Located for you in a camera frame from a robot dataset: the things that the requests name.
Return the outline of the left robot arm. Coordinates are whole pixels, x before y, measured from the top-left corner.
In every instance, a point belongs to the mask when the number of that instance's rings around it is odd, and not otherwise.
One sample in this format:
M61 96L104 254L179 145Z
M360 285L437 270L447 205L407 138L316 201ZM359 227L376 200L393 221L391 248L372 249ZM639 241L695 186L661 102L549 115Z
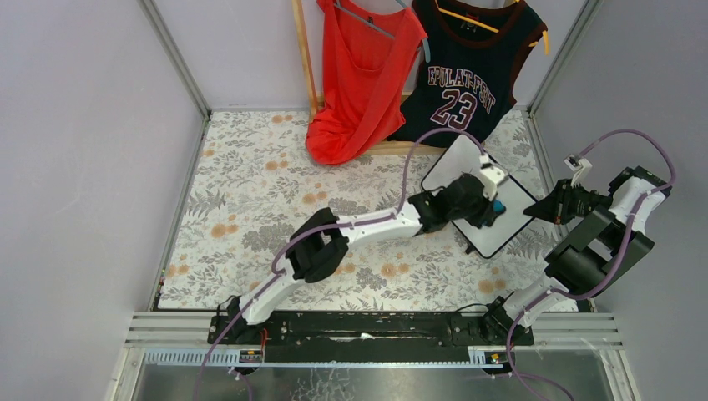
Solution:
M295 290L331 276L359 246L434 233L457 220L477 228L492 226L505 212L497 195L506 178L502 171L463 173L397 207L357 216L318 210L276 253L269 278L229 304L230 318L246 326L262 324Z

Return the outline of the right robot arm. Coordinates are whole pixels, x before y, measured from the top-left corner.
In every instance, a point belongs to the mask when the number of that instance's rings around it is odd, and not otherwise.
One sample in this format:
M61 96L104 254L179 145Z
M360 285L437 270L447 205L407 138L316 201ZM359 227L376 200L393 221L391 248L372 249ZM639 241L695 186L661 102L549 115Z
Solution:
M645 225L670 191L670 184L640 166L621 171L605 195L559 180L524 213L555 225L574 218L579 223L544 258L547 266L537 280L488 304L478 320L479 336L494 345L512 344L558 303L600 294L653 249Z

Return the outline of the white whiteboard black frame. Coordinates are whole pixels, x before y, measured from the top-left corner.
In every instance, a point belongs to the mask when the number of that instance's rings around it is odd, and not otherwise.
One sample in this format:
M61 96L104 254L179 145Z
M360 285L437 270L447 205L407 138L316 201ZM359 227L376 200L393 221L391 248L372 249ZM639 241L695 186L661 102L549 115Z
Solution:
M457 179L462 173L477 176L481 169L480 149L467 136L460 135L438 158L422 178L421 188L436 190ZM496 200L505 207L491 226L477 228L464 219L453 225L483 258L490 258L507 245L533 218L523 213L536 199L508 172L498 185Z

